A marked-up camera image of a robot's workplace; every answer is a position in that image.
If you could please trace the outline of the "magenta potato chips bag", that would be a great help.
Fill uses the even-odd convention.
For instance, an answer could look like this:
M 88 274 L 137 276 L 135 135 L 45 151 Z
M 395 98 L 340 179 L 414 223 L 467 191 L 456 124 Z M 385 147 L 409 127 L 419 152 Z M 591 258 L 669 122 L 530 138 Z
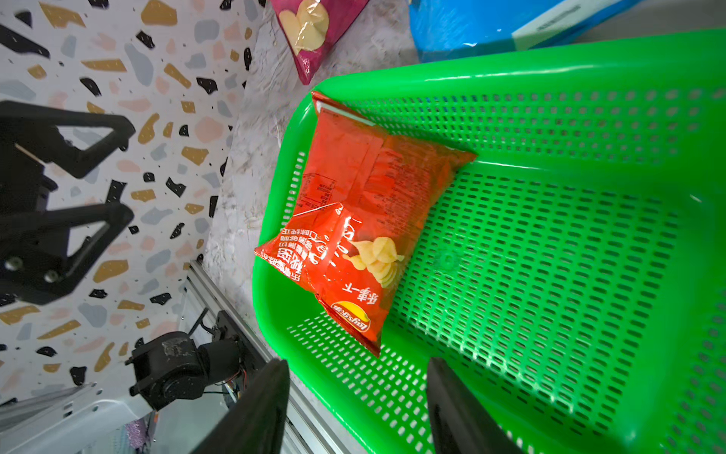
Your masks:
M 303 85 L 357 20 L 368 0 L 272 0 Z

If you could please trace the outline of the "blue potato chips bag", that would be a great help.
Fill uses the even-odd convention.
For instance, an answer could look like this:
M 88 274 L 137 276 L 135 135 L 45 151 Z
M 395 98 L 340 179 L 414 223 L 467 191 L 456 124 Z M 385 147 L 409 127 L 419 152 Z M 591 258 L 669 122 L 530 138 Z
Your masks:
M 419 0 L 408 3 L 421 62 L 566 45 L 638 0 Z

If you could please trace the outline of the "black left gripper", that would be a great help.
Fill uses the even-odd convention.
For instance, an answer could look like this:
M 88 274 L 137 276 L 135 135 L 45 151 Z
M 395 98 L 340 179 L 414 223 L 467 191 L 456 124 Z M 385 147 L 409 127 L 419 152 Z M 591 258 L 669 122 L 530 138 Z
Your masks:
M 60 128 L 105 128 L 85 149 Z M 100 115 L 5 100 L 1 103 L 1 303 L 38 306 L 71 294 L 96 261 L 133 220 L 120 202 L 47 211 L 54 163 L 86 177 L 135 134 L 122 115 Z

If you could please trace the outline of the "red potato chips bag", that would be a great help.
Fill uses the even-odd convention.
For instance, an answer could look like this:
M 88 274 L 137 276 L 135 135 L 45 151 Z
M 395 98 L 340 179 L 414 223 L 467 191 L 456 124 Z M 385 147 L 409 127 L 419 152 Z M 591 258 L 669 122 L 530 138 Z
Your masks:
M 314 93 L 317 126 L 292 218 L 255 250 L 374 357 L 430 210 L 474 153 L 389 134 Z

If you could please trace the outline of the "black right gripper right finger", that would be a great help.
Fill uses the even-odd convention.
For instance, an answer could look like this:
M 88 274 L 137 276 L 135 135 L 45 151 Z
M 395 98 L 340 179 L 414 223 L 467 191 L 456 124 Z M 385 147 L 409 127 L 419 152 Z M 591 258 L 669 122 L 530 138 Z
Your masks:
M 521 451 L 442 358 L 427 366 L 427 407 L 438 454 Z

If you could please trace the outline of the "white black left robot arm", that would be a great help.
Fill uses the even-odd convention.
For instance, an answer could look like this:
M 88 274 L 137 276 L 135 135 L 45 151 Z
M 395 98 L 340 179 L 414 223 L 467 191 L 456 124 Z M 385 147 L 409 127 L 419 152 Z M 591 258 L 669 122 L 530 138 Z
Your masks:
M 116 151 L 134 126 L 121 115 L 62 111 L 4 101 L 1 105 L 1 300 L 17 302 L 15 322 L 71 295 L 133 212 L 113 185 L 102 204 L 49 209 L 57 189 L 45 168 L 84 178 Z M 198 346 L 174 331 L 140 344 L 106 376 L 72 389 L 1 406 L 5 453 L 78 453 L 126 423 L 177 400 L 200 398 L 236 372 L 237 343 Z

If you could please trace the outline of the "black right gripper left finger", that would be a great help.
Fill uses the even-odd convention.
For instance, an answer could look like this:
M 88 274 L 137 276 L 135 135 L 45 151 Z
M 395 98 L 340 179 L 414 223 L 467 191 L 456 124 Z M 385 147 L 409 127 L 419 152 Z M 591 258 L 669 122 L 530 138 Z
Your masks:
M 272 359 L 193 453 L 280 453 L 289 389 L 289 364 Z

